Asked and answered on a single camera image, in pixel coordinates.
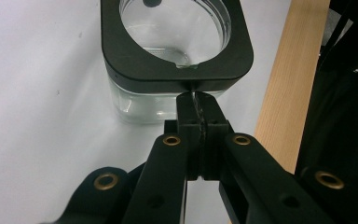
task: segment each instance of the metal grommet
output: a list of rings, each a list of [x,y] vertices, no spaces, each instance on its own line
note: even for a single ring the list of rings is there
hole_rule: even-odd
[[[251,140],[248,137],[242,135],[235,135],[232,138],[232,141],[241,146],[247,146],[251,144]]]
[[[180,138],[178,138],[176,136],[173,136],[173,135],[170,135],[170,136],[165,137],[162,140],[162,142],[167,146],[173,147],[173,146],[179,145]]]
[[[325,171],[316,172],[315,178],[320,184],[330,189],[343,189],[345,186],[341,179]]]
[[[112,173],[106,173],[103,175],[99,175],[95,180],[94,180],[94,187],[98,190],[107,190],[107,189],[111,189],[112,187],[114,187],[118,182],[118,176],[114,175]]]

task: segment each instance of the black lid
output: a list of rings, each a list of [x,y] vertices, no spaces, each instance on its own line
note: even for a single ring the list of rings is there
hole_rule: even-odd
[[[239,0],[223,0],[231,18],[226,47],[198,67],[177,68],[140,47],[120,17],[120,0],[102,0],[103,56],[109,76],[124,90],[138,93],[223,91],[253,63],[253,49]]]

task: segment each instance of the wooden surface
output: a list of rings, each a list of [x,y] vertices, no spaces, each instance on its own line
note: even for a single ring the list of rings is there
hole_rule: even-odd
[[[292,0],[255,137],[289,172],[296,160],[329,0]]]

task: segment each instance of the white table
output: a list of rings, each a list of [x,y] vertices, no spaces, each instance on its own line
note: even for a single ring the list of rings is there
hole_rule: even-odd
[[[251,71],[218,102],[252,134],[289,0],[241,0]],[[100,3],[0,1],[0,223],[56,220],[82,180],[144,162],[163,125],[118,119],[101,50]],[[187,223],[227,223],[217,182],[188,184]]]

